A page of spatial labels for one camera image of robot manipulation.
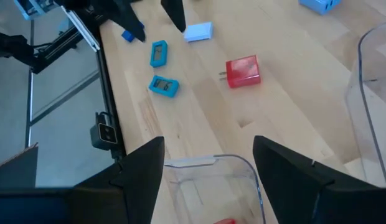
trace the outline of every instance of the blue block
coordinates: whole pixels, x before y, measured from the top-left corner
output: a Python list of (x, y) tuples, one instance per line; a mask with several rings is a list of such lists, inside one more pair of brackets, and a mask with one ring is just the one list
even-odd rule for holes
[(300, 4), (324, 15), (338, 5), (341, 0), (298, 0)]
[(123, 34), (121, 34), (121, 36), (124, 37), (124, 39), (125, 39), (126, 41), (128, 41), (129, 43), (131, 43), (132, 40), (135, 39), (135, 36), (132, 35), (132, 34), (131, 34), (129, 31), (127, 31), (127, 30), (124, 31)]
[(186, 42), (211, 39), (212, 22), (190, 25), (187, 27), (184, 36)]

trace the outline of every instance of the clear plastic container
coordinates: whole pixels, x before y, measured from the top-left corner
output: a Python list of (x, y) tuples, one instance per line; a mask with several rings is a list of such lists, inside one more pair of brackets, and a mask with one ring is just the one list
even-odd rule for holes
[(257, 174), (240, 156), (166, 161), (163, 175), (180, 224), (265, 223)]
[(386, 187), (386, 24), (361, 38), (346, 100), (366, 181)]

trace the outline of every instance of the wooden tabletop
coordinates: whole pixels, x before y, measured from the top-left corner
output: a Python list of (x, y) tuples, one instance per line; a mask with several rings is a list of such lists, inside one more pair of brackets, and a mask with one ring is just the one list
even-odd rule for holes
[[(344, 94), (365, 32), (386, 22), (386, 0), (342, 0), (325, 16), (297, 0), (184, 0), (187, 25), (211, 21), (211, 40), (186, 43), (160, 0), (133, 4), (146, 43), (127, 43), (120, 26), (101, 27), (126, 150), (155, 136), (166, 158), (238, 154), (254, 164), (264, 135), (335, 169), (364, 178)], [(167, 64), (149, 65), (151, 43), (168, 43)], [(262, 83), (231, 90), (225, 62), (257, 55)], [(180, 83), (175, 98), (148, 90), (153, 75)], [(169, 202), (162, 185), (159, 201)], [(276, 223), (265, 192), (265, 215)], [(153, 223), (174, 223), (157, 206)]]

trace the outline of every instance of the blue cube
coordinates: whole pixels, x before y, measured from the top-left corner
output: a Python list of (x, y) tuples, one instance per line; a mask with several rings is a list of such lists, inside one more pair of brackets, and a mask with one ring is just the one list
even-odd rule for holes
[(341, 0), (298, 0), (298, 1), (300, 4), (312, 9), (313, 11), (319, 13), (320, 15), (326, 14), (341, 2)]
[(121, 34), (122, 37), (124, 37), (124, 39), (126, 41), (128, 41), (129, 43), (132, 42), (133, 39), (135, 39), (135, 36), (132, 35), (130, 32), (128, 32), (127, 30), (123, 32), (123, 34)]

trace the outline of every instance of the gray floor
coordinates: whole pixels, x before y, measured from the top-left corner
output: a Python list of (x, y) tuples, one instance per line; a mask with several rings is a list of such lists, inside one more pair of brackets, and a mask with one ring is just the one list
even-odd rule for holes
[[(29, 39), (25, 21), (13, 1), (0, 0), (0, 32)], [(58, 8), (34, 21), (34, 44), (53, 41), (65, 14)], [(97, 70), (93, 50), (83, 40), (33, 81), (36, 117)], [(0, 58), (0, 163), (23, 150), (26, 128), (28, 67), (13, 58)], [(110, 153), (90, 145), (95, 112), (105, 106), (96, 80), (32, 127), (31, 142), (39, 143), (38, 187), (71, 186), (112, 164)]]

